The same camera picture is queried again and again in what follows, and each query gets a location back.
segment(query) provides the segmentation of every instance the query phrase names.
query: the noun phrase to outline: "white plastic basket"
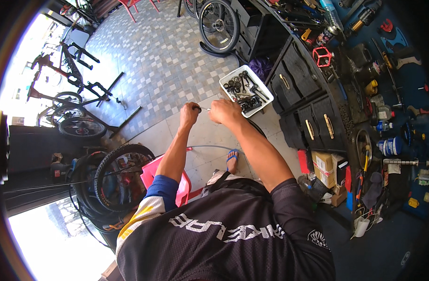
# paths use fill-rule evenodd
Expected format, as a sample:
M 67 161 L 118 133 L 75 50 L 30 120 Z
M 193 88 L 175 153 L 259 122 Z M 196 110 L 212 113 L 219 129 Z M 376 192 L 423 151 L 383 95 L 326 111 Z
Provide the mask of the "white plastic basket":
M 222 89 L 224 89 L 225 93 L 230 97 L 230 99 L 232 101 L 233 100 L 233 96 L 230 95 L 230 93 L 227 91 L 226 88 L 224 88 L 224 84 L 228 84 L 228 82 L 233 79 L 233 77 L 238 76 L 240 73 L 242 73 L 243 71 L 247 71 L 248 76 L 253 80 L 253 82 L 258 86 L 258 90 L 260 90 L 266 97 L 269 98 L 269 100 L 267 100 L 266 98 L 262 98 L 261 101 L 261 106 L 249 111 L 247 113 L 244 114 L 244 112 L 242 112 L 242 114 L 244 115 L 245 118 L 249 118 L 251 117 L 253 114 L 257 113 L 258 111 L 262 110 L 266 105 L 271 104 L 271 102 L 274 100 L 274 96 L 271 94 L 271 92 L 268 90 L 268 88 L 266 86 L 264 86 L 264 83 L 260 80 L 260 78 L 258 78 L 258 76 L 250 69 L 249 66 L 247 65 L 243 65 L 240 68 L 230 72 L 229 74 L 227 74 L 227 76 L 221 78 L 221 80 L 219 80 L 219 84 L 221 84 Z M 250 91 L 249 88 L 245 87 L 245 89 L 247 90 L 248 94 L 253 95 L 254 93 L 252 93 Z

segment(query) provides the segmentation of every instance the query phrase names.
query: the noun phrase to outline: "red chair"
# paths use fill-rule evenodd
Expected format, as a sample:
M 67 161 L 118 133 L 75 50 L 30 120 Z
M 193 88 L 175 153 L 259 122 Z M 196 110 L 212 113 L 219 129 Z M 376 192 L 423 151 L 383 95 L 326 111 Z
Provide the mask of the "red chair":
M 138 9 L 136 8 L 136 3 L 138 3 L 141 0 L 118 0 L 122 5 L 124 5 L 124 7 L 127 9 L 128 14 L 130 15 L 130 17 L 132 18 L 133 22 L 136 23 L 135 18 L 133 17 L 132 13 L 130 12 L 130 7 L 134 7 L 136 13 L 138 13 Z M 157 6 L 155 6 L 154 1 L 149 0 L 150 3 L 152 3 L 152 6 L 154 6 L 155 10 L 157 10 L 157 12 L 159 13 L 160 11 L 158 10 Z
M 143 167 L 141 180 L 143 181 L 146 189 L 149 189 L 150 185 L 154 181 L 155 173 L 157 172 L 158 165 L 160 164 L 163 156 L 164 155 L 161 155 Z M 202 192 L 202 188 L 191 193 L 190 191 L 191 181 L 189 180 L 187 173 L 183 170 L 182 179 L 180 180 L 177 190 L 177 196 L 175 197 L 175 205 L 177 205 L 177 207 L 187 204 L 189 199 L 199 195 Z

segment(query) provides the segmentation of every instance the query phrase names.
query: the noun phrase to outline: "purple bag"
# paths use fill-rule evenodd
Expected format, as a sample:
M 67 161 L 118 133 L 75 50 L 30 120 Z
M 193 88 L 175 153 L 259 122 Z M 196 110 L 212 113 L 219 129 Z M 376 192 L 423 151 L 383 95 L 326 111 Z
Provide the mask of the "purple bag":
M 265 81 L 274 65 L 266 58 L 254 58 L 250 61 L 249 67 L 255 72 L 261 81 Z

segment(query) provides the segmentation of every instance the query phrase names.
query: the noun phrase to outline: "man's left hand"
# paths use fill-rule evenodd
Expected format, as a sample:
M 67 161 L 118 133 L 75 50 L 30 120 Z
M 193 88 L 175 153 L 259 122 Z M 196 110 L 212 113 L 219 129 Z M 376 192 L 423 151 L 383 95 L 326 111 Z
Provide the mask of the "man's left hand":
M 198 107 L 196 103 L 186 103 L 182 109 L 180 109 L 180 127 L 181 128 L 191 128 L 197 121 L 197 116 L 199 116 L 199 110 L 194 107 Z

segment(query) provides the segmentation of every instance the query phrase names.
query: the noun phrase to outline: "foot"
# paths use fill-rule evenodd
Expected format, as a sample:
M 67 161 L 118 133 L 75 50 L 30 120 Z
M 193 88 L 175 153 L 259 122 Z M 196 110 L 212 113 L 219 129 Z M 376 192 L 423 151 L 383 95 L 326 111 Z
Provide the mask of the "foot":
M 236 157 L 238 157 L 240 154 L 238 152 L 230 152 L 227 155 L 227 159 L 230 158 L 230 157 L 232 157 L 233 155 L 236 155 Z M 238 168 L 238 160 L 236 160 L 236 158 L 233 157 L 232 159 L 230 159 L 229 161 L 227 161 L 227 168 L 228 168 L 228 171 L 231 174 L 235 174 L 236 173 L 236 168 Z

